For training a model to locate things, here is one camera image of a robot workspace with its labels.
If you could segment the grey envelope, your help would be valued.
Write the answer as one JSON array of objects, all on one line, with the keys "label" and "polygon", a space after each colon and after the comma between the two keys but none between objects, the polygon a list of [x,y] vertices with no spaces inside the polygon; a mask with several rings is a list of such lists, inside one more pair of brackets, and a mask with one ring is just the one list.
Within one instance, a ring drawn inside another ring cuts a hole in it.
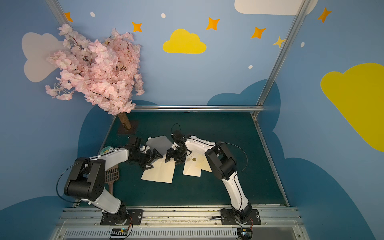
[{"label": "grey envelope", "polygon": [[167,153],[173,143],[166,137],[160,136],[155,138],[148,138],[146,145],[150,147],[151,150],[156,149],[162,156]]}]

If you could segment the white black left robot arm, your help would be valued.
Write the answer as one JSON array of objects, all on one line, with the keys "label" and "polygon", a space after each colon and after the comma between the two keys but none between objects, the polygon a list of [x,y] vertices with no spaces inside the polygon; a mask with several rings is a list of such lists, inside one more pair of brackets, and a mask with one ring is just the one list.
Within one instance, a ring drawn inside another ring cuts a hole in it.
[{"label": "white black left robot arm", "polygon": [[134,137],[121,148],[91,158],[78,158],[71,168],[64,194],[87,202],[102,211],[102,226],[126,226],[133,223],[126,205],[105,188],[106,171],[124,162],[139,163],[142,169],[163,158],[156,149],[141,144]]}]

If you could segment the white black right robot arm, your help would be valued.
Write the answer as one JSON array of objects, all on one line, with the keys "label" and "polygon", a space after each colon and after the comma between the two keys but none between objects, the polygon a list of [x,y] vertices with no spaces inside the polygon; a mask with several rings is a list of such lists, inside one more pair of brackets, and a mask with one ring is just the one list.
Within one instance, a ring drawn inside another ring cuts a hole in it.
[{"label": "white black right robot arm", "polygon": [[166,162],[187,162],[192,154],[203,155],[216,178],[221,180],[230,196],[234,218],[244,224],[253,208],[241,187],[237,161],[224,142],[209,142],[192,135],[184,135],[180,131],[171,134],[174,143],[166,153]]}]

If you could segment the cream paper sheet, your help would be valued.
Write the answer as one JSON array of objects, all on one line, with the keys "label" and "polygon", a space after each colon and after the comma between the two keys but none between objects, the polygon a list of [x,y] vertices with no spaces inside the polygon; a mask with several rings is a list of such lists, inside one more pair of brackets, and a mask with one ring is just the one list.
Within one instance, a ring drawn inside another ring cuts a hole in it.
[{"label": "cream paper sheet", "polygon": [[154,167],[152,169],[145,170],[141,179],[144,181],[171,184],[174,177],[176,162],[174,159],[171,159],[167,163],[165,161],[165,157],[154,161],[152,163]]}]

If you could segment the cream envelope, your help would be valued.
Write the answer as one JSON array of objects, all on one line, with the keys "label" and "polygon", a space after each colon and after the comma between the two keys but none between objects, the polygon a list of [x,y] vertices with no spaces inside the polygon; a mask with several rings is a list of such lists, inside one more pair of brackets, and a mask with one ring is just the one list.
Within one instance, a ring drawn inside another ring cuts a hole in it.
[{"label": "cream envelope", "polygon": [[206,171],[210,173],[212,172],[211,167],[205,155],[196,155],[196,168],[202,171]]}]

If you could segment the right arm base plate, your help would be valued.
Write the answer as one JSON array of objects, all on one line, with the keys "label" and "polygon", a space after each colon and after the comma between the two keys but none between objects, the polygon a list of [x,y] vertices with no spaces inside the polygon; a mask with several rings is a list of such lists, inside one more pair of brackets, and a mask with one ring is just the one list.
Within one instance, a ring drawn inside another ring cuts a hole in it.
[{"label": "right arm base plate", "polygon": [[257,209],[252,209],[249,213],[238,213],[233,209],[220,209],[222,225],[261,225],[261,216]]}]

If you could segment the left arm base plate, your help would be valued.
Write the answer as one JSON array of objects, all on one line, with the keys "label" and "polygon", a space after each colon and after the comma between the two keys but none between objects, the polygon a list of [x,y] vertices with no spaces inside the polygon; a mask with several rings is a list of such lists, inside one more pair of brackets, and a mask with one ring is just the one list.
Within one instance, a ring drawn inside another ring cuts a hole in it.
[{"label": "left arm base plate", "polygon": [[139,226],[143,218],[143,210],[128,209],[116,214],[102,213],[101,226]]}]

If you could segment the white envelope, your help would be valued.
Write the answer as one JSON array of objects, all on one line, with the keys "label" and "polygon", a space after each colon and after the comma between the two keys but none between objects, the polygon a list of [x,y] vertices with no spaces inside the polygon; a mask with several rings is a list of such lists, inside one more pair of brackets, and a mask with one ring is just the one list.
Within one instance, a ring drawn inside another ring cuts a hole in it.
[{"label": "white envelope", "polygon": [[192,159],[196,158],[197,153],[190,153],[186,157],[185,165],[184,165],[184,170],[183,170],[183,175],[186,176],[192,176],[192,177],[200,177],[201,176],[201,170],[196,168],[196,161],[193,162]]}]

